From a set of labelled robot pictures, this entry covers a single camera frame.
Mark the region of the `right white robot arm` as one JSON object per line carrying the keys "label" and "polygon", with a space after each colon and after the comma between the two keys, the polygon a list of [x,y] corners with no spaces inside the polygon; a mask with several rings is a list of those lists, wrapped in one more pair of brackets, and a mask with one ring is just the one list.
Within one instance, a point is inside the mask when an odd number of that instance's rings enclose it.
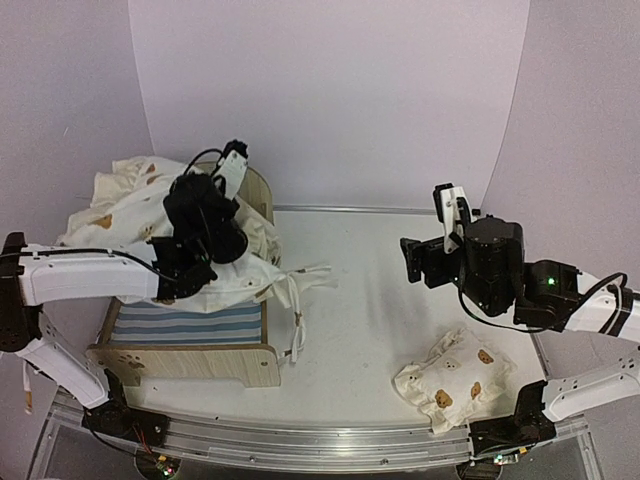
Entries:
{"label": "right white robot arm", "polygon": [[520,388],[511,414],[475,421],[476,459],[499,462],[552,440],[569,417],[639,393],[639,293],[616,271],[596,277],[556,260],[528,262],[517,223],[458,222],[431,240],[403,238],[408,279],[451,284],[471,319],[490,326],[511,312],[509,329],[535,335],[548,355],[547,379]]}

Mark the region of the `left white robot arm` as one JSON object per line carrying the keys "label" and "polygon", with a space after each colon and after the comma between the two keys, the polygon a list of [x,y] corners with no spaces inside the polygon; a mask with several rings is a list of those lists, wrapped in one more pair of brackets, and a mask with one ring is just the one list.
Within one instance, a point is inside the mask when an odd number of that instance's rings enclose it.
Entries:
{"label": "left white robot arm", "polygon": [[133,296],[169,301],[189,298],[218,279],[216,264],[239,259],[248,239],[235,220],[242,174],[185,173],[171,185],[163,207],[173,227],[140,255],[106,248],[29,245],[21,232],[1,252],[1,350],[13,353],[66,389],[84,408],[92,432],[163,444],[166,415],[128,405],[116,373],[77,352],[42,317],[58,300]]}

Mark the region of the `wooden pet bed frame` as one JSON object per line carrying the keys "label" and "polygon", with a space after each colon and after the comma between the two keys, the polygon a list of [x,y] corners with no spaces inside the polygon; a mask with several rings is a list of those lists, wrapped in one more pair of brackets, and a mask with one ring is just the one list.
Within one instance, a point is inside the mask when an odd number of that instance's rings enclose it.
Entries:
{"label": "wooden pet bed frame", "polygon": [[[254,171],[244,199],[273,219],[271,192]],[[240,303],[213,314],[173,310],[164,302],[116,297],[96,344],[87,350],[126,385],[143,377],[235,378],[247,387],[280,383],[276,351],[267,340],[266,300]]]}

